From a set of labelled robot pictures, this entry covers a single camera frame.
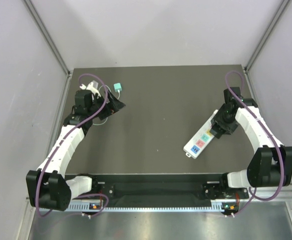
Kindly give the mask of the black cube adapter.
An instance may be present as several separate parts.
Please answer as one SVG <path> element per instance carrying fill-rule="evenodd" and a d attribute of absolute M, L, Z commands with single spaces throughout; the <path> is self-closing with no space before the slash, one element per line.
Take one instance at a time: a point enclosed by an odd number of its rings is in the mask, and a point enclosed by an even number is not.
<path fill-rule="evenodd" d="M 220 139 L 224 134 L 224 130 L 220 128 L 218 125 L 214 125 L 210 129 L 210 133 L 217 139 Z"/>

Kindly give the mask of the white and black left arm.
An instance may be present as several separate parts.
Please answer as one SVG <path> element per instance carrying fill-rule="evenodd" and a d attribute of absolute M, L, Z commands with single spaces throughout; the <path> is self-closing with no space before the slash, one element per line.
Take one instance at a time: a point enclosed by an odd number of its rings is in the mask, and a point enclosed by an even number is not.
<path fill-rule="evenodd" d="M 94 198 L 99 194 L 99 186 L 93 182 L 92 176 L 80 174 L 66 180 L 65 172 L 93 120 L 104 120 L 126 105 L 110 91 L 102 96 L 95 88 L 78 90 L 74 100 L 75 104 L 65 118 L 51 152 L 37 170 L 30 170 L 26 175 L 30 204 L 38 210 L 65 211 L 71 200 L 80 195 Z"/>

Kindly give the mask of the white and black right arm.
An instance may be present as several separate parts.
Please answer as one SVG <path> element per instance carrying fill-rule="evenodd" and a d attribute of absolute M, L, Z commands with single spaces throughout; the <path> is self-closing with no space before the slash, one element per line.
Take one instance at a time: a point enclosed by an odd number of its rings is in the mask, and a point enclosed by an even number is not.
<path fill-rule="evenodd" d="M 292 180 L 292 147 L 285 146 L 270 131 L 252 98 L 243 98 L 239 87 L 224 90 L 224 104 L 211 120 L 210 133 L 220 138 L 241 126 L 254 156 L 247 169 L 222 175 L 219 192 L 232 197 L 238 188 L 288 186 Z"/>

